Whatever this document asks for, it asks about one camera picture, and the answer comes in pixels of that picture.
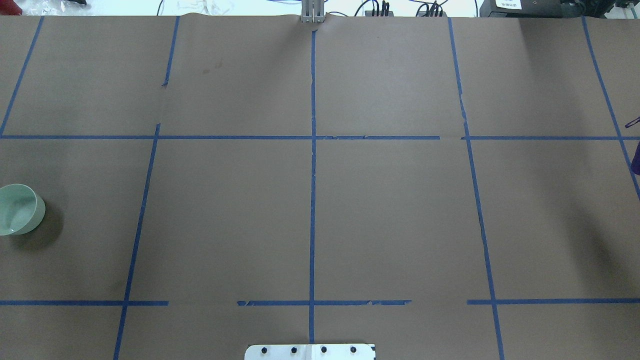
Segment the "crumpled clear plastic bag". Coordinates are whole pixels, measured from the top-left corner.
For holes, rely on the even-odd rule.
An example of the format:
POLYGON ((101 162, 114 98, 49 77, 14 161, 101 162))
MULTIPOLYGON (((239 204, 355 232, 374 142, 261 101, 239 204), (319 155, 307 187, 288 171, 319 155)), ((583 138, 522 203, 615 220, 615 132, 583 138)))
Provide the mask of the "crumpled clear plastic bag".
POLYGON ((82 16, 90 8, 86 0, 16 0, 26 16, 82 16))

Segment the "white metal mounting plate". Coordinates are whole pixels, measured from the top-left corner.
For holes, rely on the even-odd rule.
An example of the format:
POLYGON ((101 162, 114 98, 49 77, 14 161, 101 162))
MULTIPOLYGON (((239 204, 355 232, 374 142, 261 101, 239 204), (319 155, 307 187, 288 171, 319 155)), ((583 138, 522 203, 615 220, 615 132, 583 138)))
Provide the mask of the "white metal mounting plate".
POLYGON ((375 360, 374 344, 255 344, 249 346, 245 360, 375 360))

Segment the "light green cup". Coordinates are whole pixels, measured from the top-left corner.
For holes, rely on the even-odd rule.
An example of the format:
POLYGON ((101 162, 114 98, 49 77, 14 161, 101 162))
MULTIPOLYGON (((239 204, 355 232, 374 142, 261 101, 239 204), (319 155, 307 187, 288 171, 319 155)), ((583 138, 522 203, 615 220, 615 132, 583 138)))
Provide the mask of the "light green cup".
POLYGON ((25 184, 9 184, 0 189, 0 235, 18 236, 40 225, 46 203, 25 184))

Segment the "purple microfiber cloth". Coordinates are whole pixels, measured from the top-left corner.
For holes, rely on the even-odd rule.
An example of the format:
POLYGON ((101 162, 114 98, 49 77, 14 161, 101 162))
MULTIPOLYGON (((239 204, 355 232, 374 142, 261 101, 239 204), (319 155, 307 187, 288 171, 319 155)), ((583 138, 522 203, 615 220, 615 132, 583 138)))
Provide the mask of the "purple microfiber cloth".
MULTIPOLYGON (((624 125, 624 127, 626 129, 637 125, 638 123, 640 123, 640 117, 636 117, 633 120, 629 121, 628 123, 626 123, 626 125, 624 125)), ((635 175, 640 175, 640 142, 638 142, 637 144, 637 148, 635 150, 633 159, 631 160, 631 171, 635 174, 635 175)))

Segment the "black device with label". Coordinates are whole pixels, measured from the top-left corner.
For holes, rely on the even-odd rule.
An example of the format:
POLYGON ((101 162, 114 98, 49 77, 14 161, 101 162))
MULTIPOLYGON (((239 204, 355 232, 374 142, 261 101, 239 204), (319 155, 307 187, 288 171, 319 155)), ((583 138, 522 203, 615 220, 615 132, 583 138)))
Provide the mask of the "black device with label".
POLYGON ((615 0, 484 0, 480 18, 603 18, 615 0))

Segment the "grey metal bracket post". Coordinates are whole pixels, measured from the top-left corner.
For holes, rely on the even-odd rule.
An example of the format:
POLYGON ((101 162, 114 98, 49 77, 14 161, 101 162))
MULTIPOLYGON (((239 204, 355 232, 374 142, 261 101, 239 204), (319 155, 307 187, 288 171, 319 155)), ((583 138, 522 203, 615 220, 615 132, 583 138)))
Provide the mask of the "grey metal bracket post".
POLYGON ((325 0, 300 0, 302 23, 324 23, 326 19, 325 0))

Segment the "red object at corner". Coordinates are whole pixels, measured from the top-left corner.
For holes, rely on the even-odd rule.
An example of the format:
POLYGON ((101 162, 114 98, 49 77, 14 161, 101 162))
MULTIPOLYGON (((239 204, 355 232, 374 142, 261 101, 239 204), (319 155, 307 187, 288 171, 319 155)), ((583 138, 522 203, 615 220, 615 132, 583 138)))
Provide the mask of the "red object at corner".
POLYGON ((0 0, 1 16, 22 16, 22 8, 14 0, 0 0))

